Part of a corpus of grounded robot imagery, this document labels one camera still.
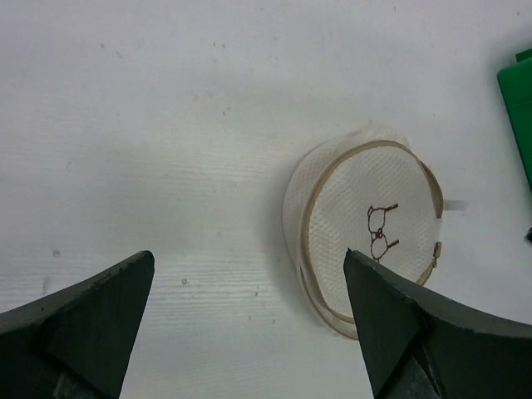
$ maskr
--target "tan fabric trim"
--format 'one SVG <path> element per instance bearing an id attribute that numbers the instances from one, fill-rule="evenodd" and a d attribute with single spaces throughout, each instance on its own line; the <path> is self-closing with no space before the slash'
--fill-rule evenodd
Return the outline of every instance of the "tan fabric trim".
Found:
<path id="1" fill-rule="evenodd" d="M 346 316 L 344 314 L 341 314 L 341 313 L 338 313 L 338 312 L 334 311 L 328 305 L 328 303 L 325 301 L 325 297 L 323 296 L 323 293 L 322 293 L 321 289 L 319 288 L 318 279 L 316 278 L 316 274 L 314 273 L 314 268 L 313 268 L 313 265 L 312 265 L 311 260 L 310 260 L 310 248 L 309 248 L 310 245 L 309 245 L 309 237 L 308 237 L 309 236 L 309 230 L 310 230 L 310 215 L 313 212 L 314 205 L 316 204 L 316 200 L 318 199 L 318 196 L 322 192 L 323 186 L 325 185 L 325 183 L 327 183 L 327 181 L 329 180 L 329 178 L 331 177 L 333 172 L 336 170 L 336 168 L 343 161 L 351 158 L 352 156 L 354 156 L 354 155 L 356 155 L 356 154 L 358 154 L 358 153 L 360 153 L 362 151 L 370 150 L 372 148 L 377 148 L 377 147 L 384 147 L 384 146 L 400 148 L 400 149 L 404 150 L 405 152 L 407 152 L 409 155 L 411 155 L 414 159 L 417 160 L 417 162 L 419 163 L 421 168 L 424 170 L 425 176 L 426 176 L 426 178 L 427 178 L 427 180 L 429 182 L 429 186 L 431 188 L 431 193 L 432 193 L 432 201 L 434 203 L 434 210 L 436 212 L 436 217 L 438 219 L 440 219 L 441 215 L 443 214 L 443 193 L 441 191 L 440 185 L 438 185 L 436 177 L 431 172 L 431 170 L 425 164 L 423 164 L 423 162 L 421 162 L 419 160 L 419 158 L 417 158 L 417 156 L 409 148 L 405 147 L 403 144 L 400 144 L 400 143 L 398 143 L 396 141 L 392 141 L 392 140 L 375 140 L 375 141 L 367 142 L 367 143 L 362 144 L 362 145 L 358 145 L 358 146 L 353 147 L 350 150 L 344 152 L 343 154 L 341 154 L 337 159 L 335 159 L 327 167 L 327 169 L 325 169 L 325 171 L 319 177 L 318 182 L 314 186 L 313 191 L 312 191 L 312 193 L 310 195 L 310 198 L 309 198 L 309 200 L 307 202 L 307 206 L 305 207 L 305 211 L 303 213 L 303 225 L 302 225 L 302 228 L 301 228 L 301 236 L 302 236 L 302 243 L 303 243 L 303 253 L 304 253 L 305 261 L 307 262 L 307 265 L 308 265 L 308 271 L 310 273 L 310 277 L 313 279 L 313 281 L 315 282 L 316 286 L 318 287 L 317 292 L 318 292 L 320 300 L 323 302 L 323 306 L 331 314 L 333 314 L 335 317 L 339 318 L 340 320 L 344 321 L 345 323 L 354 324 L 355 321 L 354 321 L 353 318 L 350 318 L 349 316 Z M 431 276 L 432 269 L 434 268 L 434 264 L 436 264 L 436 262 L 433 259 L 431 264 L 429 264 L 427 270 L 425 272 L 423 272 L 423 274 L 417 280 L 417 283 L 419 283 L 420 285 L 425 284 L 427 279 Z"/>

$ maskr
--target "eyeglasses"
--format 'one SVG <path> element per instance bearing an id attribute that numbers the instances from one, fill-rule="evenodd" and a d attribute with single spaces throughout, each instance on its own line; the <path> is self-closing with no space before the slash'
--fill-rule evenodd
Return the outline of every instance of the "eyeglasses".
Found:
<path id="1" fill-rule="evenodd" d="M 372 253 L 373 260 L 379 263 L 381 262 L 381 258 L 386 254 L 386 252 L 388 252 L 388 249 L 399 244 L 398 239 L 389 244 L 388 238 L 382 231 L 386 225 L 387 213 L 397 208 L 399 208 L 399 204 L 394 204 L 392 206 L 388 206 L 387 208 L 373 208 L 370 206 L 367 210 L 367 230 L 372 236 L 370 252 Z M 384 249 L 378 248 L 379 246 L 382 246 L 382 244 L 385 244 L 386 247 Z"/>

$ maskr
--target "mesh laundry bag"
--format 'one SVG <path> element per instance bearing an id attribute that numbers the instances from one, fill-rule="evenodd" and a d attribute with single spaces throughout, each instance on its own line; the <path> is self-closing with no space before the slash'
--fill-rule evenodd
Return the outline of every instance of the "mesh laundry bag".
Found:
<path id="1" fill-rule="evenodd" d="M 357 339 L 343 273 L 355 249 L 424 284 L 440 255 L 443 196 L 406 138 L 370 125 L 312 150 L 283 202 L 283 230 L 303 291 L 334 331 Z"/>

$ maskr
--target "white surface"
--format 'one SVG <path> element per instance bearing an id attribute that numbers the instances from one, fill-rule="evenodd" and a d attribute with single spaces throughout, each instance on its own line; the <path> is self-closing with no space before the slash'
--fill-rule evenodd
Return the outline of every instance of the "white surface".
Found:
<path id="1" fill-rule="evenodd" d="M 280 211 L 304 153 L 375 120 L 468 203 L 429 287 L 532 323 L 495 80 L 531 23 L 526 0 L 0 2 L 0 310 L 150 249 L 123 398 L 371 397 L 359 346 L 307 310 Z"/>

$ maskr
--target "green object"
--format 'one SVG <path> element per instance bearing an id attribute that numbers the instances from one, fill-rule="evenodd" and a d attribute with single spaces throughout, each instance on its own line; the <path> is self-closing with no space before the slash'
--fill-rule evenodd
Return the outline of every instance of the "green object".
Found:
<path id="1" fill-rule="evenodd" d="M 532 48 L 515 56 L 517 63 L 497 74 L 532 190 Z"/>

